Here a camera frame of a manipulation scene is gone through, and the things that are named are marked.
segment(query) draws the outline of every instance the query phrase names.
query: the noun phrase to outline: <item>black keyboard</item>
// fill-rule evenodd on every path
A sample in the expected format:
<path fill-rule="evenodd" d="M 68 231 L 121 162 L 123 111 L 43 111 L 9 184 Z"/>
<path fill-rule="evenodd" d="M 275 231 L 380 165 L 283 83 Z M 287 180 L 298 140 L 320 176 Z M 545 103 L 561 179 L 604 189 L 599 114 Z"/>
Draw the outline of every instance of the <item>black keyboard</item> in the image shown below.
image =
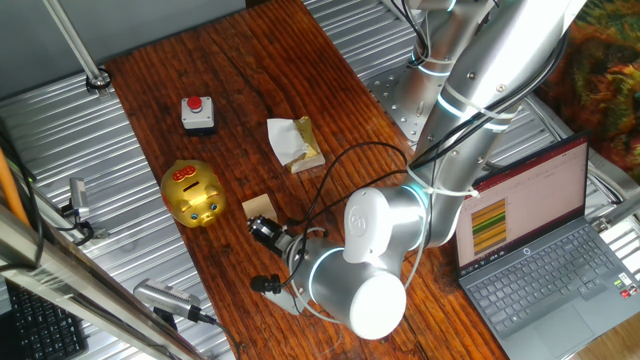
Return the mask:
<path fill-rule="evenodd" d="M 469 293 L 506 337 L 577 296 L 588 300 L 605 289 L 600 275 L 616 270 L 617 257 L 598 243 L 580 229 L 473 284 Z"/>
<path fill-rule="evenodd" d="M 85 351 L 78 317 L 9 281 L 7 290 L 22 359 L 71 359 Z"/>

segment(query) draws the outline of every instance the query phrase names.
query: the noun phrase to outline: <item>laptop screen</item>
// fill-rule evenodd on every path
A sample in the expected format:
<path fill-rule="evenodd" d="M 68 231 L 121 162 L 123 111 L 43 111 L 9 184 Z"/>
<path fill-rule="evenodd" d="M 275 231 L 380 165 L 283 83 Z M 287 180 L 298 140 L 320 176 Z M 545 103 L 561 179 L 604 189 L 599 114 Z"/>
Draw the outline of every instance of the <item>laptop screen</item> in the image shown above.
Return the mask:
<path fill-rule="evenodd" d="M 584 215 L 587 135 L 560 141 L 478 179 L 456 228 L 461 276 Z"/>

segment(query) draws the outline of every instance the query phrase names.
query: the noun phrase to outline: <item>small wooden block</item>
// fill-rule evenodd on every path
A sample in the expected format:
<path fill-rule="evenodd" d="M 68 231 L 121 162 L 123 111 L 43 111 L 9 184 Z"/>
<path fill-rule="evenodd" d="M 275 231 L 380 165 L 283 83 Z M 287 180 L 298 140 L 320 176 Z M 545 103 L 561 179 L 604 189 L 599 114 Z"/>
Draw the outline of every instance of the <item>small wooden block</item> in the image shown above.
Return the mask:
<path fill-rule="evenodd" d="M 271 200 L 269 200 L 269 195 L 267 194 L 262 194 L 243 202 L 242 207 L 244 208 L 244 214 L 247 216 L 247 219 L 262 215 L 278 222 L 278 215 L 276 215 L 276 210 L 273 208 L 273 204 L 271 204 Z"/>

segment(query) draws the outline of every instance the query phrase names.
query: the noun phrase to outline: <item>gold piggy bank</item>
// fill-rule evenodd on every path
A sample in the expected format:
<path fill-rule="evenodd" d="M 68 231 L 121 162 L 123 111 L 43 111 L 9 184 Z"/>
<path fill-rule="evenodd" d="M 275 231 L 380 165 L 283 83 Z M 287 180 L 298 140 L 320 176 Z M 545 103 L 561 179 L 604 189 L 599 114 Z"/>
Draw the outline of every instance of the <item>gold piggy bank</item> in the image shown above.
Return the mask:
<path fill-rule="evenodd" d="M 171 215 L 187 227 L 211 225 L 227 207 L 224 189 L 209 164 L 178 160 L 160 184 Z"/>

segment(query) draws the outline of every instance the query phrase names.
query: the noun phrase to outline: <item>red emergency stop button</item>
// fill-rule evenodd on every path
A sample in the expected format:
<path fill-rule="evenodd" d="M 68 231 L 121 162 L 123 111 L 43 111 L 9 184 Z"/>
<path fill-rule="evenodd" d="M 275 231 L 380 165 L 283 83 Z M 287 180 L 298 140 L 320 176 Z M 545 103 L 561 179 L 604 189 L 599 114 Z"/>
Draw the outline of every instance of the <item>red emergency stop button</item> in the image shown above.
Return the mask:
<path fill-rule="evenodd" d="M 197 96 L 192 96 L 187 100 L 187 106 L 193 112 L 199 112 L 202 110 L 202 99 Z"/>

